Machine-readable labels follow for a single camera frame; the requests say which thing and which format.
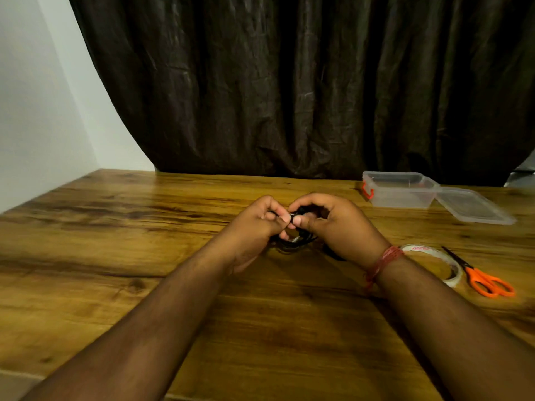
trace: dark brown curtain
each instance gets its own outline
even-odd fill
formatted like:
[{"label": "dark brown curtain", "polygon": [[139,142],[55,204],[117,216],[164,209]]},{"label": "dark brown curtain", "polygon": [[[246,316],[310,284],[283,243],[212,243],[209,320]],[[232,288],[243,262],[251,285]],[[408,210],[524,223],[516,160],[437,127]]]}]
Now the dark brown curtain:
[{"label": "dark brown curtain", "polygon": [[535,148],[535,0],[70,0],[164,171],[503,185]]}]

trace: tape roll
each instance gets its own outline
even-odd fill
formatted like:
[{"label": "tape roll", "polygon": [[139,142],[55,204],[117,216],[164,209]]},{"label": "tape roll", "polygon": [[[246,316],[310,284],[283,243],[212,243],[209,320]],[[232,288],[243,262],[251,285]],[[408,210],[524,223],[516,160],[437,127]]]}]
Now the tape roll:
[{"label": "tape roll", "polygon": [[431,255],[432,257],[435,257],[437,259],[443,260],[445,263],[448,263],[451,267],[451,271],[453,272],[453,277],[448,278],[447,280],[443,280],[447,285],[450,287],[455,287],[460,281],[463,276],[463,269],[457,263],[450,255],[447,253],[441,252],[437,249],[430,248],[429,246],[424,245],[404,245],[400,247],[401,250],[404,252],[423,252],[427,253],[428,255]]}]

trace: white wall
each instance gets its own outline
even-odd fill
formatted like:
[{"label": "white wall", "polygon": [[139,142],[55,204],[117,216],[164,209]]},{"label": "white wall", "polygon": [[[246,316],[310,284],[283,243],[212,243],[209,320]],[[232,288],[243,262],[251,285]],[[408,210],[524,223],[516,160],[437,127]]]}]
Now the white wall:
[{"label": "white wall", "polygon": [[37,1],[99,167],[154,170],[128,133],[98,77],[69,0]]},{"label": "white wall", "polygon": [[0,213],[97,168],[37,0],[0,0]]}]

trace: wooden table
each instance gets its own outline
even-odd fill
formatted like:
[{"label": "wooden table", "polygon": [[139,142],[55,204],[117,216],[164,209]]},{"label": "wooden table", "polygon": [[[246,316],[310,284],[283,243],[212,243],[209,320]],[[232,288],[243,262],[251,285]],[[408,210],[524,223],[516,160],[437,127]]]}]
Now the wooden table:
[{"label": "wooden table", "polygon": [[[437,202],[373,208],[350,181],[99,170],[0,216],[0,368],[49,374],[254,199],[271,194],[287,205],[310,191],[353,200],[395,244],[445,245],[512,283],[516,298],[487,299],[464,281],[457,290],[535,345],[535,195],[476,190],[518,222],[466,224]],[[170,393],[440,399],[439,380],[386,302],[363,296],[361,273],[320,249],[270,249],[233,278]]]}]

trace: clear plastic box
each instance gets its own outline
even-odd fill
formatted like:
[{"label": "clear plastic box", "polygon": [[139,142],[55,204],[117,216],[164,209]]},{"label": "clear plastic box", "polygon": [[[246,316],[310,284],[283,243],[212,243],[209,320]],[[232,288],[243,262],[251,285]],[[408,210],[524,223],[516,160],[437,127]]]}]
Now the clear plastic box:
[{"label": "clear plastic box", "polygon": [[440,184],[421,173],[363,172],[362,190],[374,207],[428,208]]}]

